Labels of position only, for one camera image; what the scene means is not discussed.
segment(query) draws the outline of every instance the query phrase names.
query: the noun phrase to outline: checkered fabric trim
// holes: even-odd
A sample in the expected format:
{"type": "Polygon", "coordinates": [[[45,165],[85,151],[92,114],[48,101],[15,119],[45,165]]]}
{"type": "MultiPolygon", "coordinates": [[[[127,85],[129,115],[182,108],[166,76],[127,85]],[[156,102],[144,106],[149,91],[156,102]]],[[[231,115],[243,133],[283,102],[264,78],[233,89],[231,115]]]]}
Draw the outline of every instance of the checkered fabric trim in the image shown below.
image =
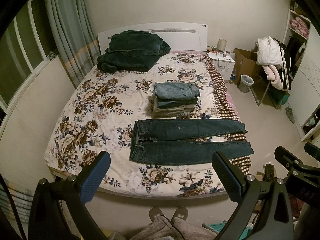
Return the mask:
{"type": "MultiPolygon", "coordinates": [[[[220,75],[220,73],[217,71],[215,66],[213,65],[211,59],[207,55],[202,56],[202,62],[204,63],[214,85],[214,98],[217,102],[218,111],[221,118],[229,118],[233,120],[239,121],[239,117],[233,110],[232,106],[229,104],[226,98],[227,94],[227,87],[225,85],[225,82],[220,75]]],[[[246,141],[246,137],[244,133],[238,133],[238,134],[230,134],[228,135],[228,138],[231,141],[246,141]]],[[[230,162],[234,165],[237,165],[241,171],[247,175],[249,174],[249,167],[251,166],[250,162],[250,156],[243,156],[240,158],[231,159],[230,162]]]]}

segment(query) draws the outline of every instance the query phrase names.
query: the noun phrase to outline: screw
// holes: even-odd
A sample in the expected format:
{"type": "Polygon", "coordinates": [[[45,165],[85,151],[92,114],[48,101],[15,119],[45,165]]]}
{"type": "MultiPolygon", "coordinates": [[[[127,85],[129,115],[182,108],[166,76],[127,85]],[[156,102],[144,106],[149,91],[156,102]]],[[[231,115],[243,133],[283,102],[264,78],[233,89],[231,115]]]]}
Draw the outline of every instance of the screw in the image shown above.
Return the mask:
{"type": "Polygon", "coordinates": [[[247,180],[254,181],[255,177],[251,174],[247,175],[247,180]]]}
{"type": "Polygon", "coordinates": [[[277,179],[277,182],[278,182],[280,185],[282,185],[282,184],[283,184],[283,179],[278,178],[278,179],[277,179]]]}
{"type": "Polygon", "coordinates": [[[41,179],[41,180],[39,180],[39,184],[40,184],[40,185],[44,185],[44,184],[46,184],[46,182],[47,182],[47,179],[41,179]]]}
{"type": "Polygon", "coordinates": [[[69,180],[69,181],[75,181],[76,178],[77,178],[76,175],[70,175],[70,176],[68,177],[68,180],[69,180]]]}

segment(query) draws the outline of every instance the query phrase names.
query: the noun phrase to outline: stack of folded clothes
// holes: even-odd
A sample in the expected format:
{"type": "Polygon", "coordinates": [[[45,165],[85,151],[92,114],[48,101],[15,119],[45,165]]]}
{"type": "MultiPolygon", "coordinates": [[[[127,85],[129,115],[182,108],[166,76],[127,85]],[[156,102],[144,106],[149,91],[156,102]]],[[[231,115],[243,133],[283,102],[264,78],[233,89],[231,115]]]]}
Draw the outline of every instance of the stack of folded clothes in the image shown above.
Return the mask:
{"type": "Polygon", "coordinates": [[[125,31],[112,36],[105,54],[98,57],[97,68],[109,73],[119,70],[148,72],[170,46],[157,34],[125,31]]]}
{"type": "Polygon", "coordinates": [[[200,91],[194,83],[155,83],[153,117],[189,117],[198,102],[200,91]]]}

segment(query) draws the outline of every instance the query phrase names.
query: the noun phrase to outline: nightstand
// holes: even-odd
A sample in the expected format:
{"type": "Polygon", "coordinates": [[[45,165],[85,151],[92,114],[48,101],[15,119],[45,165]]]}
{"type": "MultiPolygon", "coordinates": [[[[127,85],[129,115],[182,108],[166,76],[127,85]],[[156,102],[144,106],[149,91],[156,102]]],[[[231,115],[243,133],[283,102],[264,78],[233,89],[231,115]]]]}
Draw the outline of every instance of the nightstand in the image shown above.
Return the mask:
{"type": "Polygon", "coordinates": [[[207,55],[223,77],[223,80],[229,81],[236,63],[233,58],[230,56],[223,57],[220,53],[207,53],[207,55]]]}

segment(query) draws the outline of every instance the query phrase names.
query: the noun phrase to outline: blue gripper pad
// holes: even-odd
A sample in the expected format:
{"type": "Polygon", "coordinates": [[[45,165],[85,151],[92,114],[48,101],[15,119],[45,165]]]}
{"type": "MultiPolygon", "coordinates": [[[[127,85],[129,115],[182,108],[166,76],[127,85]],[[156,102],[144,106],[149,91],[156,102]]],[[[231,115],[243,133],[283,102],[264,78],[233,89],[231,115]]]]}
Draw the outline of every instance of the blue gripper pad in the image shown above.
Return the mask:
{"type": "Polygon", "coordinates": [[[80,187],[80,201],[82,203],[90,202],[93,199],[103,177],[110,168],[111,158],[108,152],[100,152],[103,156],[100,158],[98,163],[92,163],[95,166],[90,171],[89,175],[85,178],[84,182],[80,187]]]}
{"type": "Polygon", "coordinates": [[[221,180],[231,201],[240,203],[242,201],[242,186],[217,152],[212,155],[212,167],[221,180]]]}

